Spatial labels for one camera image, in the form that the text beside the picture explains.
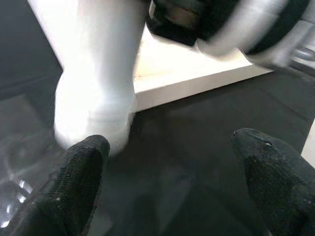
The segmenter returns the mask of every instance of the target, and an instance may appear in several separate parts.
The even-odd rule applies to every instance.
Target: silver metal component
[[[247,58],[250,62],[266,68],[285,69],[289,67],[291,55],[312,27],[313,24],[309,22],[299,21],[280,43],[257,55],[247,56]]]
[[[311,3],[304,13],[302,19],[315,24],[315,0],[311,0]]]
[[[312,57],[312,53],[307,49],[303,49],[309,46],[304,47],[302,42],[306,42],[307,38],[309,38],[308,44],[315,43],[315,38],[312,39],[310,34],[314,30],[314,26],[315,0],[312,0],[302,19],[278,44],[257,55],[247,56],[247,58],[250,62],[269,69],[280,69],[300,75],[308,75],[312,72],[310,68],[313,67],[313,64],[311,60],[305,59]]]
[[[225,26],[209,41],[199,39],[201,52],[213,56],[234,48],[247,51],[268,32],[287,0],[242,0]]]
[[[302,45],[293,53],[290,66],[315,76],[315,27],[308,33]]]

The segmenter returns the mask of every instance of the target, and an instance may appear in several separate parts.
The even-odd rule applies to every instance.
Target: black glove
[[[86,235],[95,210],[107,140],[94,135],[70,147],[58,173],[18,210],[3,230],[6,236]]]
[[[272,235],[315,235],[315,169],[289,144],[253,129],[237,130],[232,142]]]

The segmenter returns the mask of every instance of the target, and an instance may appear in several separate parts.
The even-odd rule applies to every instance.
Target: white cylinder
[[[126,145],[147,8],[144,0],[79,1],[75,40],[56,90],[55,134],[65,148],[93,134],[107,138],[112,154]]]

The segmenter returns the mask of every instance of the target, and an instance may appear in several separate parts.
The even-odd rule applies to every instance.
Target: metal part
[[[201,52],[226,55],[234,48],[247,51],[277,20],[287,0],[242,0],[224,27],[208,41],[198,40]]]

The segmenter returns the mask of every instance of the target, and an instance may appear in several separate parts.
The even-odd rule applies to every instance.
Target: dark background
[[[30,178],[34,188],[62,161],[52,135],[61,73],[27,1],[1,1],[0,149],[20,135],[10,149],[41,159],[41,171]],[[255,128],[301,151],[314,117],[315,82],[281,73],[137,113],[126,149],[104,171],[90,235],[266,235],[230,135]]]

